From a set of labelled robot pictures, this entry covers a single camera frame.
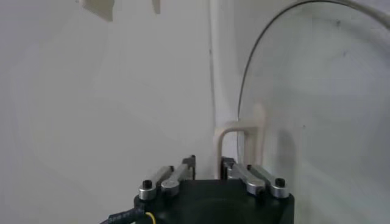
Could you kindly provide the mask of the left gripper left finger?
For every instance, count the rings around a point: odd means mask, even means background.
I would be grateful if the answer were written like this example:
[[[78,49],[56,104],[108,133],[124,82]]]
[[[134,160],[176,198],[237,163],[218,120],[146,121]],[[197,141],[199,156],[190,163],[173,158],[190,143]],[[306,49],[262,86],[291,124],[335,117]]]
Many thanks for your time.
[[[180,184],[196,177],[196,156],[182,159],[178,167],[163,166],[151,177],[146,178],[138,188],[138,197],[142,201],[153,200],[158,192],[173,197],[179,193]]]

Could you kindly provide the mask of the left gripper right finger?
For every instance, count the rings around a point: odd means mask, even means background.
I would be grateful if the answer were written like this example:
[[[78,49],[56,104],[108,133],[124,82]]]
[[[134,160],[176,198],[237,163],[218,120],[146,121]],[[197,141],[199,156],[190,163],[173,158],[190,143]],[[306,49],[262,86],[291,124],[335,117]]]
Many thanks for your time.
[[[288,198],[290,191],[286,180],[269,173],[262,166],[238,164],[233,158],[222,157],[221,179],[240,180],[245,185],[247,193],[259,197],[268,193],[274,198]]]

